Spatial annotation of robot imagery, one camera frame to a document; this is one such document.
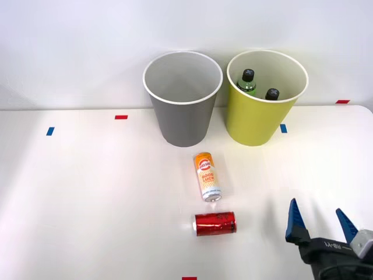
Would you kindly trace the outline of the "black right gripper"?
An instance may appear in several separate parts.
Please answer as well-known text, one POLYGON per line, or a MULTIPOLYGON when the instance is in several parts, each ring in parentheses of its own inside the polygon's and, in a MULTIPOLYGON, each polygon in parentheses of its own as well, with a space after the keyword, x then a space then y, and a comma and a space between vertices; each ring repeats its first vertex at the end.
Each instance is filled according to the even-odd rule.
MULTIPOLYGON (((358 233, 347 215, 338 208, 336 215, 347 243, 358 233)), ((304 263, 311 266, 314 279, 372 279, 372 258, 360 259, 347 243, 324 238, 311 239, 297 201, 290 201, 285 240, 295 244, 304 263)))

